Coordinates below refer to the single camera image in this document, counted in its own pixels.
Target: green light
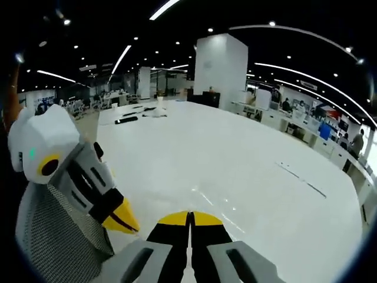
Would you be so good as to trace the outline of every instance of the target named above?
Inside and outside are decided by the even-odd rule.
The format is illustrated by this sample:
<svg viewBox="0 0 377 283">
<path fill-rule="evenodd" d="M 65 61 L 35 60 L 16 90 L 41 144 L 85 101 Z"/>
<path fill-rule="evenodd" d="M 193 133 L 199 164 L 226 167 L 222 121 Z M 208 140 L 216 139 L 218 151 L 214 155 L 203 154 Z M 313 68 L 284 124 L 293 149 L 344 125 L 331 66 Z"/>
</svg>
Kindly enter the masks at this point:
<svg viewBox="0 0 377 283">
<path fill-rule="evenodd" d="M 31 158 L 31 160 L 34 160 L 34 156 L 35 156 L 35 148 L 33 147 L 33 148 L 30 150 L 30 158 Z"/>
</svg>

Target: black ceiling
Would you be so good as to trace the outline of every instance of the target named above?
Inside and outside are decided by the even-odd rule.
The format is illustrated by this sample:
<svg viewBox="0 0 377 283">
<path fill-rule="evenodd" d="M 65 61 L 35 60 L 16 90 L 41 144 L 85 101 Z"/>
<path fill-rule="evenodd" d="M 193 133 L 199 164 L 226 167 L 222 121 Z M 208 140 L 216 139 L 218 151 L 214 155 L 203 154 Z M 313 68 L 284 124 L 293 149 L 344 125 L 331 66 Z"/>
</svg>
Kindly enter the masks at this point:
<svg viewBox="0 0 377 283">
<path fill-rule="evenodd" d="M 2 9 L 3 42 L 7 58 L 1 73 L 10 72 L 16 52 L 23 52 L 25 64 L 19 77 L 19 91 L 37 85 L 69 85 L 67 81 L 35 73 L 44 70 L 91 84 L 90 72 L 79 70 L 96 64 L 94 73 L 109 76 L 125 46 L 132 45 L 117 69 L 117 74 L 137 69 L 136 63 L 151 67 L 190 64 L 194 68 L 198 38 L 228 32 L 249 47 L 249 70 L 263 80 L 274 78 L 296 83 L 297 79 L 313 83 L 322 94 L 347 111 L 364 117 L 342 95 L 321 83 L 287 71 L 255 66 L 255 62 L 291 68 L 319 78 L 353 97 L 368 112 L 373 109 L 366 99 L 371 95 L 370 75 L 376 66 L 373 34 L 374 14 L 362 0 L 346 5 L 344 1 L 215 1 L 181 0 L 155 21 L 149 17 L 167 0 L 152 1 L 9 1 Z M 59 10 L 71 20 L 64 26 Z M 365 59 L 357 65 L 349 54 L 328 42 L 298 32 L 253 28 L 229 31 L 241 25 L 268 24 L 300 28 L 326 37 L 337 44 L 352 46 L 352 53 Z M 46 41 L 44 47 L 39 43 Z"/>
</svg>

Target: robotic arm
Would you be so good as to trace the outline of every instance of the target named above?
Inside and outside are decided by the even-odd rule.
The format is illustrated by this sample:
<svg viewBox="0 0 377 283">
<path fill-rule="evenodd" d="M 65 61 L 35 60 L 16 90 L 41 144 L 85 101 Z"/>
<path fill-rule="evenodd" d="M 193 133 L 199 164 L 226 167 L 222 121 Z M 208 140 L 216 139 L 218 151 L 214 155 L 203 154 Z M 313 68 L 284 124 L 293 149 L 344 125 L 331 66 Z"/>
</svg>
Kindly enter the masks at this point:
<svg viewBox="0 0 377 283">
<path fill-rule="evenodd" d="M 22 109 L 8 136 L 12 166 L 29 185 L 52 184 L 78 210 L 103 227 L 124 233 L 139 230 L 130 204 L 115 187 L 100 146 L 85 141 L 70 115 L 58 105 L 34 116 Z"/>
</svg>

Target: gray mesh cover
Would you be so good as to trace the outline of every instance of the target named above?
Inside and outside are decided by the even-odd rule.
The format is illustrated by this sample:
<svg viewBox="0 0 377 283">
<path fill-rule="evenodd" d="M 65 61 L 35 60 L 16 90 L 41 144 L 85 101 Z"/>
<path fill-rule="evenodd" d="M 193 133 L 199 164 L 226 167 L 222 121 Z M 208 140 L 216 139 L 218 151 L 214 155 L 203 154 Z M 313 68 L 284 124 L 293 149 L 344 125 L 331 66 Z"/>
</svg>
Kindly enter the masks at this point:
<svg viewBox="0 0 377 283">
<path fill-rule="evenodd" d="M 21 200 L 16 239 L 46 282 L 89 282 L 113 254 L 98 223 L 70 207 L 54 187 L 32 183 Z"/>
</svg>

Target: white pillar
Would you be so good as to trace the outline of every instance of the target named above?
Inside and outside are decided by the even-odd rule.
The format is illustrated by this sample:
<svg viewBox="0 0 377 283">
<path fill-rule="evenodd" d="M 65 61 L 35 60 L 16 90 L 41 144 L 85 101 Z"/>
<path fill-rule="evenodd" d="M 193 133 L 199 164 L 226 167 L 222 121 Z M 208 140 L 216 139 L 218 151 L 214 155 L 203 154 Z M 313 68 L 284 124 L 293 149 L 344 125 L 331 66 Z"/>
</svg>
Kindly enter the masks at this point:
<svg viewBox="0 0 377 283">
<path fill-rule="evenodd" d="M 151 68 L 141 67 L 139 69 L 139 82 L 137 86 L 137 94 L 141 99 L 150 98 L 151 94 Z"/>
<path fill-rule="evenodd" d="M 219 108 L 230 110 L 232 97 L 246 86 L 248 47 L 229 34 L 197 41 L 194 94 L 220 93 Z"/>
</svg>

